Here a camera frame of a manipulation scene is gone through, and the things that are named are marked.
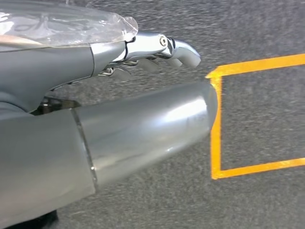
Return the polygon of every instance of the yellow parking line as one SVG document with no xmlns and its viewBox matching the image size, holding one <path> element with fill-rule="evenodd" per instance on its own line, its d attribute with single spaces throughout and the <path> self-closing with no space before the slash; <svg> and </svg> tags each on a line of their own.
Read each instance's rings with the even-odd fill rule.
<svg viewBox="0 0 305 229">
<path fill-rule="evenodd" d="M 221 88 L 222 77 L 233 74 L 249 73 L 255 71 L 291 67 L 305 64 L 305 54 L 282 56 L 269 59 L 231 63 L 217 67 L 210 72 L 206 78 L 211 79 L 211 83 L 215 88 L 218 96 L 218 112 L 213 128 L 211 132 L 211 170 L 212 179 L 240 176 L 276 170 L 281 168 L 304 166 L 305 158 L 278 161 L 253 165 L 247 167 L 233 168 L 221 170 Z"/>
</svg>

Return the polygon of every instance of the muffler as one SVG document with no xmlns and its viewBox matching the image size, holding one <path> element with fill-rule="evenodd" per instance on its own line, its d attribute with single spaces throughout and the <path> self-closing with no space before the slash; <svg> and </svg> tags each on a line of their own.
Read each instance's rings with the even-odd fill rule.
<svg viewBox="0 0 305 229">
<path fill-rule="evenodd" d="M 207 136 L 209 83 L 0 122 L 0 228 L 96 193 Z"/>
</svg>

